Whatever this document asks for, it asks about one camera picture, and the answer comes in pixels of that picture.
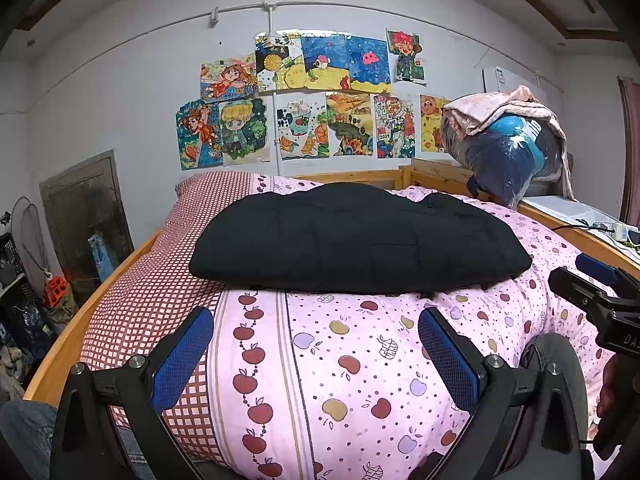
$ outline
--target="pink towel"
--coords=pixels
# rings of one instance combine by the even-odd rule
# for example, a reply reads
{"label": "pink towel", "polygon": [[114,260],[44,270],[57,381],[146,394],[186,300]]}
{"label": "pink towel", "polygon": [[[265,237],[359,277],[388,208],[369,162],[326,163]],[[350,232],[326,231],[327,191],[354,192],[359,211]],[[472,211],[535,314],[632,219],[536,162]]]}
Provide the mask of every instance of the pink towel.
{"label": "pink towel", "polygon": [[519,85],[513,92],[489,92],[472,94],[444,106],[444,113],[456,134],[464,139],[484,131],[503,114],[516,114],[546,121],[553,133],[561,139],[562,145],[562,195],[575,200],[571,188],[571,174],[566,156],[566,136],[558,118],[531,93],[524,85]]}

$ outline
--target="wooden bed frame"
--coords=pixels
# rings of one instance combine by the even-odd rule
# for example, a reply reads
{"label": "wooden bed frame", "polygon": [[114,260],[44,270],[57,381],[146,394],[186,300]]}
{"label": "wooden bed frame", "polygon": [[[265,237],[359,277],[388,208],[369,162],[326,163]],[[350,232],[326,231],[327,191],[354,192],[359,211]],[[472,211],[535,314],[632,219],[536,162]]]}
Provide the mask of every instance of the wooden bed frame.
{"label": "wooden bed frame", "polygon": [[[329,182],[363,182],[385,187],[385,189],[397,190],[405,189],[408,186],[422,186],[468,196],[466,180],[470,175],[469,171],[462,168],[414,159],[410,166],[401,166],[398,170],[321,173],[303,175],[298,178],[325,184]],[[488,194],[481,195],[479,198],[485,202],[492,202],[492,197]],[[564,225],[564,222],[524,203],[518,206],[518,211],[548,228]],[[558,234],[582,252],[611,266],[621,267],[640,279],[640,266],[599,238],[577,229],[562,229],[558,231]],[[94,310],[110,286],[127,272],[129,267],[141,256],[151,250],[157,236],[158,233],[153,234],[149,240],[131,253],[82,306],[40,364],[25,393],[25,399],[47,402],[53,406],[58,405],[69,369],[79,360],[84,333]]]}

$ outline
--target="curtain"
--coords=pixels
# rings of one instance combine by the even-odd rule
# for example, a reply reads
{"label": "curtain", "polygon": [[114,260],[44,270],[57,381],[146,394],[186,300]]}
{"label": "curtain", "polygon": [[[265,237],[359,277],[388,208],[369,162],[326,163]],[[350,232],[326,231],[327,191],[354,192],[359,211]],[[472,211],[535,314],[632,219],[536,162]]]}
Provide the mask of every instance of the curtain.
{"label": "curtain", "polygon": [[625,190],[620,219],[640,227],[640,84],[631,78],[618,78],[625,113],[626,166]]}

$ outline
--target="blue gripper pad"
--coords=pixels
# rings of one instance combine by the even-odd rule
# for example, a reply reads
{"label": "blue gripper pad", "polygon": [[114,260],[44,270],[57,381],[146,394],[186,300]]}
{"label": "blue gripper pad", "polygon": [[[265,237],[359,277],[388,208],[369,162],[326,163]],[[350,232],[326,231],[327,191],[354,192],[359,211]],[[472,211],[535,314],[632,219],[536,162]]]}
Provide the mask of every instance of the blue gripper pad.
{"label": "blue gripper pad", "polygon": [[603,285],[613,286],[618,282],[616,269],[591,258],[584,253],[578,254],[575,258],[575,268],[598,280]]}
{"label": "blue gripper pad", "polygon": [[479,403],[478,377],[428,308],[418,318],[418,336],[453,402],[460,410],[475,413]]}
{"label": "blue gripper pad", "polygon": [[175,406],[213,336],[213,316],[203,310],[154,377],[151,405],[157,413]]}

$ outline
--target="apple print bedding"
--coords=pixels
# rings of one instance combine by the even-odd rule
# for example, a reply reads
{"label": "apple print bedding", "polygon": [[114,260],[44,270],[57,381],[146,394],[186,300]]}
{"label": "apple print bedding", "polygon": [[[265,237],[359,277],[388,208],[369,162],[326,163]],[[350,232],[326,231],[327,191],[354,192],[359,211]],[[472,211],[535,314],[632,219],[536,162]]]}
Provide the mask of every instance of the apple print bedding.
{"label": "apple print bedding", "polygon": [[[187,452],[249,479],[401,479],[430,452],[446,453],[468,414],[454,405],[418,339],[416,323],[426,306],[437,306],[483,354],[500,354],[511,365],[537,334],[567,336],[594,417],[610,352],[596,346],[595,328],[582,312],[546,283],[556,267],[577,272],[578,251],[501,206],[459,197],[510,225],[533,258],[521,276],[488,290],[468,287],[430,298],[285,293],[189,274],[198,236],[228,204],[248,194],[319,185],[224,171],[178,184],[178,202],[152,250],[96,309],[82,360],[94,369],[121,366],[149,352],[194,306],[210,308],[209,348],[176,406],[163,415]],[[414,201],[430,192],[392,191]],[[303,226],[292,222],[292,238],[297,228]],[[114,411],[126,424],[122,410]]]}

